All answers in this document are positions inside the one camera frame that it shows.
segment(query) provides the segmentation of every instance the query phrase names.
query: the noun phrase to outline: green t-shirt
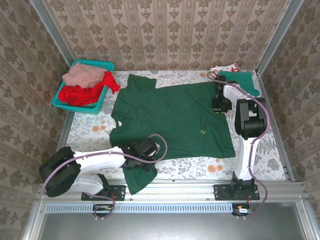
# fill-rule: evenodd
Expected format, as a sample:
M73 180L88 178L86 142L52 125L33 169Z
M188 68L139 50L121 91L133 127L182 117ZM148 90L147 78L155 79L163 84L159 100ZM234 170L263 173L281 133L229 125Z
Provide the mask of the green t-shirt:
M112 146L160 134L168 145L165 160L235 156L226 117L214 113L211 107L211 100L216 97L213 82L156 89L156 81L129 75L128 85L119 91L111 114L116 122L110 133ZM161 139L153 140L161 146L156 155L159 158L165 146Z

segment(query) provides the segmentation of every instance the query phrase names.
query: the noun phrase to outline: patterned wallpaper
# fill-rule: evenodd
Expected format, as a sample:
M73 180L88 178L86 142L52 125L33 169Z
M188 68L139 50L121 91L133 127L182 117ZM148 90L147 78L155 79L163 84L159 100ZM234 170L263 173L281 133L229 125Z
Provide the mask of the patterned wallpaper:
M19 239L65 113L51 107L68 69L28 0L0 1L0 239Z
M120 70L254 69L289 0L44 0L75 59Z
M298 181L320 219L320 1L305 0L262 75Z

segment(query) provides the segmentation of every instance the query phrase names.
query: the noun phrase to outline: plastic basket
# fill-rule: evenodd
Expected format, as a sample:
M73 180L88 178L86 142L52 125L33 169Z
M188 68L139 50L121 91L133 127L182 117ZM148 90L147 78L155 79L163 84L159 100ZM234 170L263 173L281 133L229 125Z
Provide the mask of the plastic basket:
M86 60L86 59L79 59L75 60L71 67L72 68L76 63L81 63L81 64L86 64L92 67L97 67L97 68L103 68L103 69L108 69L108 71L112 72L115 68L115 65L112 62L107 62L107 61L96 61L96 60ZM106 96L106 93L108 91L108 87L104 86L101 95L99 97L99 100L97 102L91 103L86 106L70 106L65 102L62 102L58 99L58 95L60 90L65 86L65 82L62 82L58 91L56 92L53 100L52 100L52 105L61 109L65 109L69 112L80 112L80 113L86 113L86 114L98 114L100 112L100 109L102 107L102 104L104 102L104 98Z

